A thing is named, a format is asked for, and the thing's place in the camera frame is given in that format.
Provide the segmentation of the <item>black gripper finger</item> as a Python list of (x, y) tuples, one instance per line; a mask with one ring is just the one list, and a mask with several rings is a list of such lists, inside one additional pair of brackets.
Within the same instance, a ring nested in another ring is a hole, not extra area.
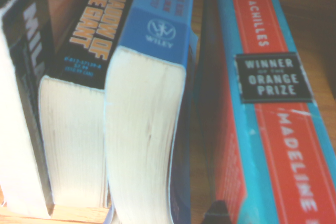
[(217, 200), (212, 203), (205, 213), (201, 224), (231, 224), (231, 219), (223, 200)]

